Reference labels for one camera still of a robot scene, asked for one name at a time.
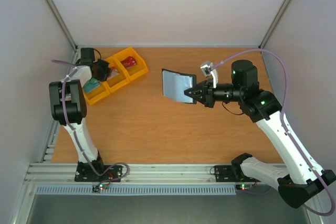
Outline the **black leather card holder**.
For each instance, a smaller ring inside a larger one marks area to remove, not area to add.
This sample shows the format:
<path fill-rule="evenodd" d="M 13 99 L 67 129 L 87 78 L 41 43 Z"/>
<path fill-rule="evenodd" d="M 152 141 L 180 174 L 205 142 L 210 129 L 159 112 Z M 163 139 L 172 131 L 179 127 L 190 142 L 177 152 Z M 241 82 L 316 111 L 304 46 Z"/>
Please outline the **black leather card holder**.
<path fill-rule="evenodd" d="M 196 75 L 162 69 L 163 96 L 175 102 L 196 104 L 184 91 L 196 85 Z"/>

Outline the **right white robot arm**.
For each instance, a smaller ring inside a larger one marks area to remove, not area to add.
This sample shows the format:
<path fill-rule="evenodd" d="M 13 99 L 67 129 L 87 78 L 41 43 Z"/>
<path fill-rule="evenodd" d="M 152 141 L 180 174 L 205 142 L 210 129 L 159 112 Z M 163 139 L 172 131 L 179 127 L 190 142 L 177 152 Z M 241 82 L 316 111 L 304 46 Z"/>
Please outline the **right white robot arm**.
<path fill-rule="evenodd" d="M 299 141 L 274 94 L 259 87 L 257 68 L 251 61 L 232 63 L 231 83 L 219 84 L 218 73 L 209 61 L 200 69 L 208 80 L 186 89 L 185 95 L 208 108 L 215 102 L 237 102 L 242 113 L 269 138 L 286 166 L 276 168 L 243 153 L 232 160 L 232 175 L 237 181 L 250 177 L 267 184 L 296 209 L 335 181 L 335 173 L 323 169 Z"/>

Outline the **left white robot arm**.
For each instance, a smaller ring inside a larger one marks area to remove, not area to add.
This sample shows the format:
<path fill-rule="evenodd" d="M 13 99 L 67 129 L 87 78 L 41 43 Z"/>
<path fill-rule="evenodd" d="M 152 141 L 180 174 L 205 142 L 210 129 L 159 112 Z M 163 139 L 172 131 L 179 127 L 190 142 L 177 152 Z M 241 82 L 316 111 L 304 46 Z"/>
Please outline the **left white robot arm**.
<path fill-rule="evenodd" d="M 86 125 L 87 104 L 83 86 L 91 79 L 106 81 L 111 73 L 109 63 L 102 60 L 97 49 L 88 47 L 80 49 L 76 63 L 52 62 L 70 66 L 71 71 L 60 81 L 49 84 L 51 116 L 72 139 L 78 154 L 76 174 L 100 181 L 105 177 L 106 168 Z"/>

